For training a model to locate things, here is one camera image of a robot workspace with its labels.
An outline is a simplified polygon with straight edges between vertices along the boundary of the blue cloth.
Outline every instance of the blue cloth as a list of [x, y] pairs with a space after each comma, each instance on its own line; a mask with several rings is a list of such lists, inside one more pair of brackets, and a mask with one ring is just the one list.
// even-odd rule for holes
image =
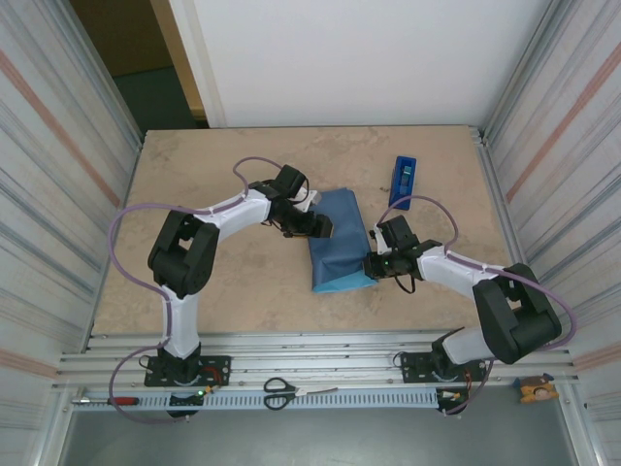
[[334, 226], [332, 238], [309, 238], [312, 291], [335, 293], [376, 284], [362, 269], [371, 247], [353, 191], [322, 192], [312, 210], [328, 216]]

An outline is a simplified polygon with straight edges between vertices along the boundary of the blue box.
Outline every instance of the blue box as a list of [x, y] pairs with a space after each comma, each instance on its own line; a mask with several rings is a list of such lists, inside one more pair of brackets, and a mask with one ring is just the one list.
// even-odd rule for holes
[[[392, 184], [390, 186], [390, 197], [388, 205], [391, 206], [402, 197], [410, 196], [414, 190], [414, 175], [416, 173], [416, 159], [399, 155], [395, 162], [395, 169], [392, 172]], [[395, 209], [402, 211], [409, 210], [407, 200], [399, 204]]]

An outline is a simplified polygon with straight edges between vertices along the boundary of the metal wall panel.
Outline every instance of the metal wall panel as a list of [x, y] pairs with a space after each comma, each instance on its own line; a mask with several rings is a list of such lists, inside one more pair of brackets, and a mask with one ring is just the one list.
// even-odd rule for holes
[[0, 463], [27, 463], [81, 349], [140, 134], [63, 2], [0, 3]]
[[621, 461], [621, 2], [563, 7], [485, 134], [526, 260], [577, 311], [570, 349]]

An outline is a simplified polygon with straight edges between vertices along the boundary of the scissors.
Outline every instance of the scissors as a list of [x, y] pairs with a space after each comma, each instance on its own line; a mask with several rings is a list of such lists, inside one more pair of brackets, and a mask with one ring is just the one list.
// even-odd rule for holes
[[270, 393], [263, 398], [263, 404], [268, 410], [280, 411], [291, 401], [300, 396], [316, 395], [319, 393], [332, 393], [337, 391], [335, 386], [314, 387], [313, 389], [298, 388], [280, 377], [272, 377], [263, 385], [263, 391]]

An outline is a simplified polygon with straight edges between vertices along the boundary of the tan table surface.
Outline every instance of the tan table surface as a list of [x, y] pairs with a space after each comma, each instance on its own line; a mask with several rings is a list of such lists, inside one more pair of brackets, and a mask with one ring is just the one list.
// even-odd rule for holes
[[[205, 208], [228, 199], [242, 190], [231, 168], [249, 155], [294, 166], [313, 189], [352, 189], [367, 229], [387, 207], [395, 157], [414, 156], [414, 193], [440, 200], [454, 214], [461, 230], [454, 249], [487, 263], [507, 264], [466, 126], [149, 131], [128, 205], [161, 202]], [[275, 174], [271, 165], [254, 161], [242, 171], [251, 182]], [[450, 223], [433, 205], [412, 203], [405, 215], [421, 241], [445, 242], [452, 236]], [[165, 216], [164, 211], [140, 211], [122, 222], [117, 256], [143, 280], [151, 280], [147, 256]], [[284, 239], [275, 228], [253, 225], [218, 246], [212, 278], [201, 295], [198, 327], [201, 332], [386, 330], [476, 322], [472, 302], [434, 283], [417, 283], [413, 295], [392, 280], [314, 294], [307, 241]], [[159, 297], [111, 267], [94, 331], [161, 328]]]

